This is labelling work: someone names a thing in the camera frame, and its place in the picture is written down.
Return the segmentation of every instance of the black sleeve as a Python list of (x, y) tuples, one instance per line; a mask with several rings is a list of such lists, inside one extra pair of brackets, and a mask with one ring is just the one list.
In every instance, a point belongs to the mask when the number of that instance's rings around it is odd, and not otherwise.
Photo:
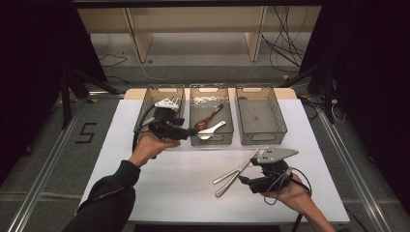
[(140, 171), (131, 162), (121, 161), (114, 175), (103, 177), (93, 185), (87, 201), (63, 231), (121, 231), (132, 212), (133, 186)]

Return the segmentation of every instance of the spoon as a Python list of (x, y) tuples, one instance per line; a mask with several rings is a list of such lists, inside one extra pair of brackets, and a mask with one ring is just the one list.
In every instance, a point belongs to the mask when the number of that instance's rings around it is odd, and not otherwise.
[(208, 139), (208, 138), (210, 138), (211, 136), (208, 136), (208, 135), (206, 135), (206, 136), (201, 136), (201, 133), (203, 133), (203, 134), (214, 133), (219, 127), (221, 127), (221, 126), (223, 126), (223, 125), (225, 125), (225, 124), (226, 124), (225, 121), (220, 121), (220, 123), (214, 125), (213, 127), (209, 128), (209, 129), (201, 130), (201, 131), (198, 133), (198, 136), (199, 136), (200, 139), (203, 139), (203, 140)]
[(220, 105), (218, 105), (218, 107), (215, 108), (214, 111), (212, 111), (212, 113), (211, 113), (208, 117), (206, 117), (205, 119), (202, 119), (202, 120), (199, 120), (198, 122), (196, 122), (196, 124), (195, 124), (194, 127), (195, 127), (198, 131), (203, 131), (203, 130), (207, 129), (207, 128), (208, 128), (208, 121), (209, 121), (212, 117), (214, 117), (214, 115), (216, 115), (218, 112), (220, 112), (220, 110), (221, 110), (222, 108), (223, 108), (223, 103), (221, 103)]

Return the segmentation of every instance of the white table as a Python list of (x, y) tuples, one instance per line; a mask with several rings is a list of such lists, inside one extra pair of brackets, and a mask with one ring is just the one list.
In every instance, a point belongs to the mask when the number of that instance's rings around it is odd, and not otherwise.
[[(307, 175), (313, 189), (312, 198), (328, 221), (348, 222), (349, 218), (301, 102), (278, 102), (288, 133), (282, 143), (276, 146), (299, 150), (298, 155), (285, 161)], [(130, 157), (132, 130), (141, 104), (141, 100), (120, 101), (81, 202), (86, 199), (94, 183), (101, 177), (114, 173), (120, 161)], [(142, 167), (135, 186), (136, 201), (129, 222), (281, 224), (295, 221), (296, 212), (280, 202), (275, 206), (267, 205), (260, 194), (253, 194), (249, 187), (242, 185), (239, 180), (236, 180), (222, 197), (215, 197), (215, 191), (225, 182), (213, 185), (212, 181), (236, 168), (252, 148), (241, 145), (234, 101), (231, 107), (235, 130), (231, 145), (202, 149), (192, 147), (189, 140), (182, 141), (180, 147), (162, 152)], [(186, 104), (187, 120), (184, 128), (188, 126), (189, 110), (189, 105)], [(250, 178), (262, 177), (260, 170), (260, 166), (247, 167), (241, 175)]]

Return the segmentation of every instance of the floor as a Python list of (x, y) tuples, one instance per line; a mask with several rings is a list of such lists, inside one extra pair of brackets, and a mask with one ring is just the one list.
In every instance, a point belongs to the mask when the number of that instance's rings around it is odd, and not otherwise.
[[(269, 33), (265, 38), (274, 41), (277, 36)], [(297, 38), (295, 45), (301, 50), (306, 48), (309, 33), (291, 37)], [(257, 62), (251, 62), (244, 35), (239, 33), (156, 34), (142, 65), (136, 61), (128, 35), (91, 35), (91, 40), (108, 84), (119, 90), (167, 82), (225, 82), (234, 86), (252, 80), (279, 85), (298, 70), (288, 60), (271, 54), (265, 43)], [(319, 102), (320, 96), (308, 95), (308, 81), (295, 85), (295, 92)], [(88, 101), (72, 96), (72, 125), (61, 130), (62, 106), (57, 102), (31, 144), (30, 155), (21, 157), (0, 188), (0, 231), (16, 228), (19, 223), (19, 231), (58, 231), (73, 217), (122, 98), (99, 94), (100, 89), (93, 85), (87, 87), (96, 94)], [(335, 107), (340, 123), (329, 125), (320, 108), (312, 106), (305, 104), (307, 116), (342, 202), (354, 216), (348, 224), (335, 225), (336, 229), (409, 231), (409, 216), (368, 157), (348, 115), (343, 121), (342, 109)], [(91, 141), (90, 135), (84, 135), (90, 131), (94, 134)], [(36, 200), (27, 202), (29, 196)], [(290, 231), (291, 227), (281, 225), (280, 230)], [(126, 225), (123, 231), (133, 230), (134, 225)], [(312, 229), (301, 225), (298, 231)]]

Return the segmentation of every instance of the person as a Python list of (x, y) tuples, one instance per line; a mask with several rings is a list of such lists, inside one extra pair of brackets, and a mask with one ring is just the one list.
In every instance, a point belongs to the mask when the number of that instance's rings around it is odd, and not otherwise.
[[(113, 175), (103, 177), (93, 185), (87, 200), (63, 231), (121, 231), (132, 212), (135, 201), (133, 186), (138, 181), (141, 167), (163, 150), (180, 144), (177, 140), (159, 140), (150, 131), (142, 132), (131, 157), (122, 160)], [(300, 181), (295, 174), (293, 178)], [(305, 216), (316, 231), (335, 231), (304, 188), (291, 182), (279, 194), (261, 194), (267, 197), (278, 195), (279, 201)]]

